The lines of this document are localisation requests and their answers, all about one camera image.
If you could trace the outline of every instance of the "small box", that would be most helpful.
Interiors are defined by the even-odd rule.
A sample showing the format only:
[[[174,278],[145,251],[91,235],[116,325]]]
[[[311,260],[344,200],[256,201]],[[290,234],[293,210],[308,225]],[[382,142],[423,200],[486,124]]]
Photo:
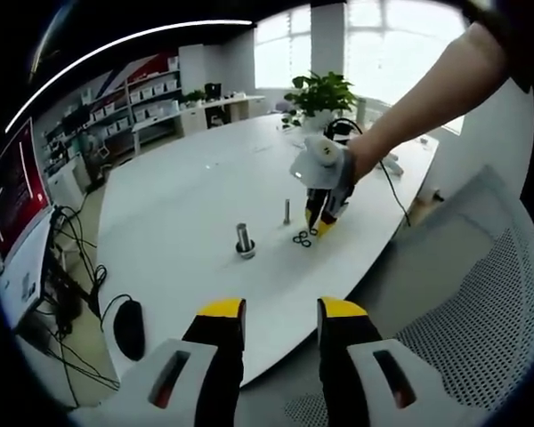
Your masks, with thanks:
[[[148,111],[149,111],[149,117],[162,116],[162,108],[160,108],[158,105],[151,105],[148,108]]]
[[[173,56],[168,58],[168,71],[175,71],[178,69],[178,57]]]
[[[166,80],[166,91],[171,92],[175,91],[178,88],[178,83],[176,80]]]
[[[101,120],[102,118],[105,117],[105,110],[104,109],[98,109],[97,111],[95,111],[93,113],[93,115],[95,117],[95,121]]]
[[[152,86],[151,87],[145,87],[144,89],[142,89],[142,98],[144,100],[152,98]]]
[[[137,109],[134,112],[134,121],[136,123],[143,122],[146,120],[146,109]]]
[[[154,85],[154,94],[160,95],[161,93],[164,93],[164,83],[156,83]]]
[[[131,92],[131,103],[136,104],[141,101],[141,93],[139,91]]]
[[[113,135],[117,133],[117,131],[118,131],[118,128],[117,128],[116,123],[113,123],[112,125],[107,126],[107,134]]]
[[[115,102],[111,102],[105,106],[105,116],[115,112]]]
[[[122,131],[128,127],[128,117],[121,118],[117,121],[118,130]]]

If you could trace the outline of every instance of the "forearm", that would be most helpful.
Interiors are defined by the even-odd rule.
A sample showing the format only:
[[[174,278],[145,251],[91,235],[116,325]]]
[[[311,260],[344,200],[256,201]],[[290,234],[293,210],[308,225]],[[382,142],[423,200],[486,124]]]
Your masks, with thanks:
[[[402,142],[475,108],[505,79],[505,52],[487,29],[473,24],[451,42],[417,85],[374,123],[360,143],[372,140],[385,155]]]

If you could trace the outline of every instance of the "potted plant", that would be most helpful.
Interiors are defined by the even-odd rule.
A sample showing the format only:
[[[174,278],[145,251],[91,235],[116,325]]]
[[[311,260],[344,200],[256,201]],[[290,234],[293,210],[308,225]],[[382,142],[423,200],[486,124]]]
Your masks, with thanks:
[[[182,102],[185,103],[188,107],[195,107],[198,104],[201,105],[201,101],[206,98],[204,91],[196,89],[190,93],[187,93],[182,96]]]
[[[336,118],[336,114],[352,111],[358,100],[350,92],[352,84],[344,80],[343,75],[332,71],[323,77],[312,71],[309,77],[295,77],[293,86],[298,91],[287,93],[285,100],[293,102],[297,109],[283,116],[283,129],[304,125],[312,130],[322,130]]]

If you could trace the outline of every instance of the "green plant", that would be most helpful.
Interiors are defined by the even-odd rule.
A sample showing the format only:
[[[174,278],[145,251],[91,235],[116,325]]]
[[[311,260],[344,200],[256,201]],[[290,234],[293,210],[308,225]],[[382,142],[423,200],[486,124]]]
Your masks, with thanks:
[[[204,91],[196,89],[195,91],[183,95],[182,102],[197,102],[199,100],[204,100],[205,98],[206,94],[204,93]]]
[[[314,117],[317,111],[352,111],[358,98],[350,92],[352,83],[344,80],[341,74],[330,71],[326,76],[319,76],[311,71],[311,76],[298,76],[293,79],[293,86],[298,92],[285,95],[285,100],[293,102],[298,108],[289,111],[282,118],[283,129],[291,125],[300,126],[300,115]]]

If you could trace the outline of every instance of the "human arm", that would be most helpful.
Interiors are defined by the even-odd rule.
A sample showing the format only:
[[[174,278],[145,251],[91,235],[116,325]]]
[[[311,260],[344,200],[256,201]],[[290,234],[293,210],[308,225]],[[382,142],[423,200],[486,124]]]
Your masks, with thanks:
[[[474,23],[451,42],[425,76],[363,135],[349,141],[358,181],[393,148],[474,109],[506,80],[507,57]]]

